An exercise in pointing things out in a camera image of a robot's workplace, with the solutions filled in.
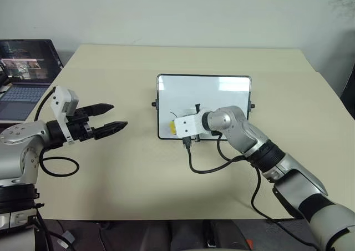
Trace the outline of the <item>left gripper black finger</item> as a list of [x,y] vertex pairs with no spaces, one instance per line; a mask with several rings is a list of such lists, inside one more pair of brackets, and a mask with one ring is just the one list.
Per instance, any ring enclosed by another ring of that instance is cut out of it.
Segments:
[[90,106],[83,107],[83,113],[85,117],[91,117],[91,116],[95,117],[95,116],[102,115],[113,108],[114,106],[112,104],[98,103],[98,104],[93,104]]
[[93,136],[95,140],[102,139],[111,136],[120,130],[124,129],[128,125],[128,122],[115,121],[105,124],[99,128],[93,129]]

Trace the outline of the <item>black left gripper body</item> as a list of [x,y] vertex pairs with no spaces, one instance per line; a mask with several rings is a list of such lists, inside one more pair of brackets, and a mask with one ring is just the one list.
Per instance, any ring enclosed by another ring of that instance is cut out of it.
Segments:
[[74,140],[82,142],[94,137],[93,129],[88,124],[89,117],[93,115],[92,108],[78,108],[72,116],[66,116],[66,125]]

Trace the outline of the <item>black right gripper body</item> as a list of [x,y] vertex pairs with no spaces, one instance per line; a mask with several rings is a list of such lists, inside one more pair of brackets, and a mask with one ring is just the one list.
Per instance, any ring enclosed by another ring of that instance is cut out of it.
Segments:
[[195,104],[196,114],[195,114],[195,127],[196,127],[196,134],[194,135],[195,142],[200,141],[200,134],[201,134],[201,118],[200,118],[200,103]]

